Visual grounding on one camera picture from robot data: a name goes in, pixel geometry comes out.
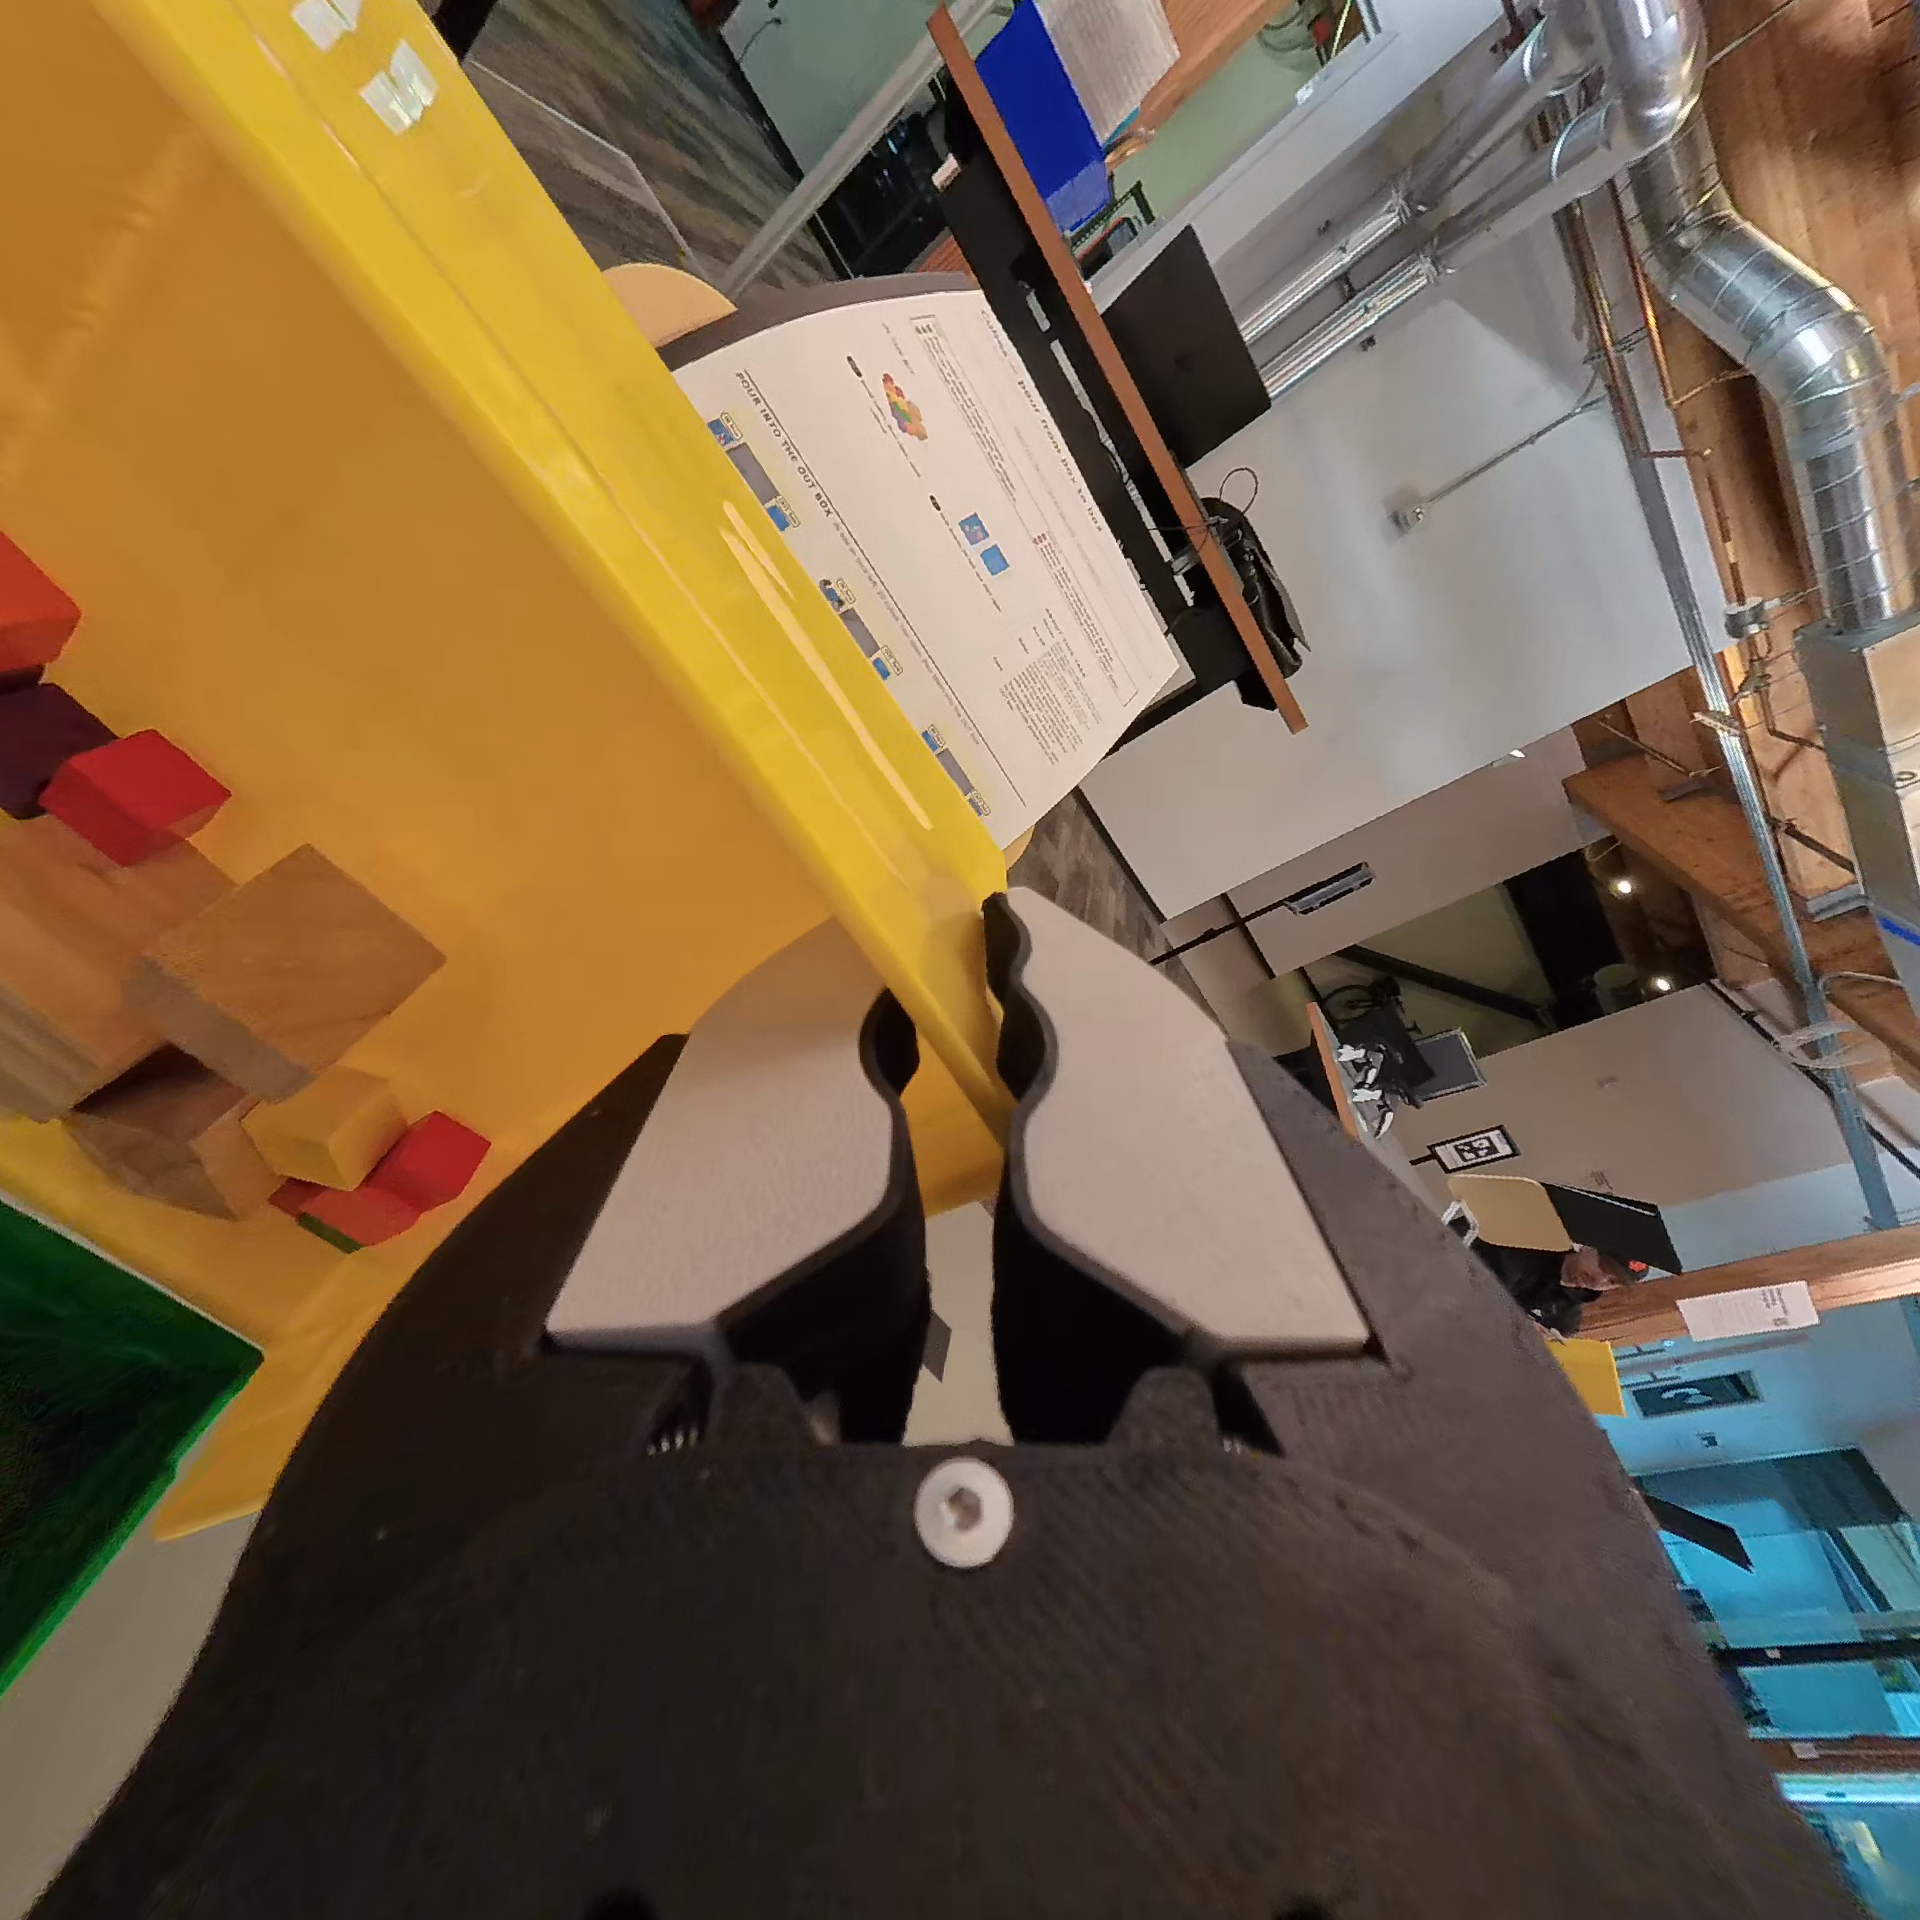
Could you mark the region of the wooden-edged standing desk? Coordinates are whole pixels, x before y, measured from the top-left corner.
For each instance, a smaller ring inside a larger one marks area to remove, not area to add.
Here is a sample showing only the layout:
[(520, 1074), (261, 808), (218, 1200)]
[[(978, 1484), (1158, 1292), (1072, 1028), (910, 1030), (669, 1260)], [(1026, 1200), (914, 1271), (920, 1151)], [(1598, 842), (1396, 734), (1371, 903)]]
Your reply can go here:
[(928, 13), (928, 38), (951, 104), (971, 127), (957, 172), (941, 187), (951, 235), (1164, 628), (1179, 651), (1199, 643), (1188, 684), (1158, 694), (1130, 735), (1245, 675), (1258, 676), (1285, 730), (1302, 734), (1304, 710), (1259, 632), (1229, 550), (1162, 435), (946, 4)]

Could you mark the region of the blue board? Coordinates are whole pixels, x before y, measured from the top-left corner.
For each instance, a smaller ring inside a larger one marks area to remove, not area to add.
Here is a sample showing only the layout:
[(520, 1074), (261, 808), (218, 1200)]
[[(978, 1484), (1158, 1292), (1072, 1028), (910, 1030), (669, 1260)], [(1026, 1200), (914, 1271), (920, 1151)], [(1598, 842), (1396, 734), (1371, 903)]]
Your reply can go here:
[(1078, 232), (1114, 189), (1101, 141), (1037, 4), (1014, 7), (975, 54), (975, 71), (1047, 215), (1062, 235)]

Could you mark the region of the tan chair back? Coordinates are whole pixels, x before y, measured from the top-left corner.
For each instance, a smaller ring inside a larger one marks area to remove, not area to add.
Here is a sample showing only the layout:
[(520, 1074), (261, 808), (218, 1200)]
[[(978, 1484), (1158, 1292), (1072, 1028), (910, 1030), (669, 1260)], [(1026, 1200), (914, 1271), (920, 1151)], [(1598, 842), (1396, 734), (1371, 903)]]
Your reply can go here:
[(735, 314), (735, 304), (706, 278), (656, 261), (605, 267), (604, 280), (647, 344), (656, 350), (731, 320)]

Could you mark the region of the pile of coloured wooden cubes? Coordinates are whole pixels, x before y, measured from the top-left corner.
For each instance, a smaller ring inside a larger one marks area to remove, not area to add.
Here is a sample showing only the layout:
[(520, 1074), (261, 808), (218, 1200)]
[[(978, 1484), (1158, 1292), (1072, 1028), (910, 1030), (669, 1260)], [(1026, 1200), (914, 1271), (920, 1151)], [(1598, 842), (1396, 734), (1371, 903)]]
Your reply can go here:
[(317, 848), (231, 880), (197, 845), (231, 791), (48, 676), (80, 603), (2, 542), (2, 1100), (120, 1190), (343, 1252), (402, 1236), (490, 1140), (406, 1118), (350, 1054), (444, 965)]

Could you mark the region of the black computer monitor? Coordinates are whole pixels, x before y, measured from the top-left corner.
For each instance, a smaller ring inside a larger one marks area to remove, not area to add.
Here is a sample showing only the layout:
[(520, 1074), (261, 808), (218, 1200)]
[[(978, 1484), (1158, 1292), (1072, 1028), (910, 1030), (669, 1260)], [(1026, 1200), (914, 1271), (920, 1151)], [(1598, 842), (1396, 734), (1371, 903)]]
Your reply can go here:
[(1183, 468), (1269, 411), (1258, 362), (1190, 226), (1118, 292), (1103, 322), (1155, 428)]

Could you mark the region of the yellow plastic box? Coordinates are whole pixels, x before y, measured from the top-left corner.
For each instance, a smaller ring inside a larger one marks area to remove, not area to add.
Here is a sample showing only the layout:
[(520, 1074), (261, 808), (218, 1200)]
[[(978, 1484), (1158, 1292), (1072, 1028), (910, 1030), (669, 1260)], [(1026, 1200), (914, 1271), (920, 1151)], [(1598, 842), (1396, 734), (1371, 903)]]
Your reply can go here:
[(919, 1021), (928, 1211), (992, 1188), (1004, 861), (411, 4), (5, 4), (5, 533), (54, 676), (444, 954), (355, 1064), (490, 1140), (338, 1255), (116, 1190), (6, 1120), (6, 1188), (262, 1351), (151, 1522), (255, 1514), (352, 1347), (661, 1035), (839, 919)]

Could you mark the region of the printed instruction sheet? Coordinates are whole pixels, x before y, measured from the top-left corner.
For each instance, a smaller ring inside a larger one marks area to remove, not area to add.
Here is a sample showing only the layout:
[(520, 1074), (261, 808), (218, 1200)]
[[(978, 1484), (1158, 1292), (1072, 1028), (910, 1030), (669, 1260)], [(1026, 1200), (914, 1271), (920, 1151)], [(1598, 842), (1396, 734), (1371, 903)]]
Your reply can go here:
[(999, 848), (1176, 678), (1162, 613), (971, 278), (768, 295), (663, 359)]

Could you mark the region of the green piece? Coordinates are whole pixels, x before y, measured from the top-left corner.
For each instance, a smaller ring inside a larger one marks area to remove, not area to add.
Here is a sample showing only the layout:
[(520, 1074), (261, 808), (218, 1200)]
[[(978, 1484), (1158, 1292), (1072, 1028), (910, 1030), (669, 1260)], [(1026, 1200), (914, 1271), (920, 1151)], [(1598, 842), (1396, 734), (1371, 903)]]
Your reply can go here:
[(2, 1204), (2, 1687), (261, 1365), (261, 1349)]

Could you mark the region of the silver ventilation duct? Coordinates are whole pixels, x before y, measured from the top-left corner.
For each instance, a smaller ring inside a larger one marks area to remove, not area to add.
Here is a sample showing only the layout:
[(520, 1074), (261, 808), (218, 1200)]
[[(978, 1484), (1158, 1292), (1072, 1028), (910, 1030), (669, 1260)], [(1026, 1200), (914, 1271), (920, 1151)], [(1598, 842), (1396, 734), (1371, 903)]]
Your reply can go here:
[(1731, 202), (1698, 96), (1698, 4), (1592, 4), (1634, 139), (1629, 230), (1650, 287), (1762, 389), (1823, 627), (1861, 654), (1916, 628), (1916, 508), (1864, 310)]

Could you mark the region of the black bag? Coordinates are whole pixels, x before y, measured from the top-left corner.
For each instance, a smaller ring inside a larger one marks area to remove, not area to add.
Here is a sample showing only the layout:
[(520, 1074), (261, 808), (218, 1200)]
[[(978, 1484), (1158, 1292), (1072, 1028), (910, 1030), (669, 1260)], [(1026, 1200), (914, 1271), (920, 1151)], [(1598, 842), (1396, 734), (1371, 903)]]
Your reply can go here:
[(1199, 495), (1197, 506), (1207, 516), (1207, 528), (1237, 572), (1240, 596), (1259, 627), (1282, 678), (1288, 680), (1300, 672), (1309, 643), (1293, 618), (1293, 608), (1276, 562), (1267, 554), (1267, 547), (1245, 510), (1235, 508), (1220, 495)]

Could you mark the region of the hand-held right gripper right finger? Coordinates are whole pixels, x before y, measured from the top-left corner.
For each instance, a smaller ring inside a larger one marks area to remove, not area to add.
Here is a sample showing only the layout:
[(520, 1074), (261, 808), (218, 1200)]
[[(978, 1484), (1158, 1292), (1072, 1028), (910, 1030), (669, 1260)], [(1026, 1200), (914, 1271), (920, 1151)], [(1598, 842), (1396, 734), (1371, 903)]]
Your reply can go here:
[(992, 1228), (999, 1411), (1020, 1444), (1103, 1444), (1149, 1374), (1196, 1375), (1267, 1446), (1240, 1367), (1374, 1342), (1222, 1028), (1140, 956), (1023, 886), (982, 908), (1013, 1100)]

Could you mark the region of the white paper sign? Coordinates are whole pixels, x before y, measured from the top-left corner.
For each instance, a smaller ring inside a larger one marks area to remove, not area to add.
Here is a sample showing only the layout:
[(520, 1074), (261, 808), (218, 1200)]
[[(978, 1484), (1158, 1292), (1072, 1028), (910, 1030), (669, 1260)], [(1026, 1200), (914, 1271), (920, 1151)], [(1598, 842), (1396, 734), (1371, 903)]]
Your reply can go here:
[(1818, 1326), (1812, 1290), (1804, 1279), (1696, 1293), (1677, 1301), (1691, 1342), (1771, 1336)]

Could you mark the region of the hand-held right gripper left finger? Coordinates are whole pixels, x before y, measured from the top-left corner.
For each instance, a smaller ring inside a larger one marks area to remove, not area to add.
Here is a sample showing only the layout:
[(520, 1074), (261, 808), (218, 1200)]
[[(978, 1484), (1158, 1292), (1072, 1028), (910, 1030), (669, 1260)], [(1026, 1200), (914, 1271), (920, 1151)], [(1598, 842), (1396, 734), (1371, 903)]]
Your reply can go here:
[(919, 1035), (830, 922), (691, 1028), (547, 1314), (565, 1351), (783, 1374), (839, 1437), (904, 1436), (924, 1363), (924, 1202), (903, 1092)]

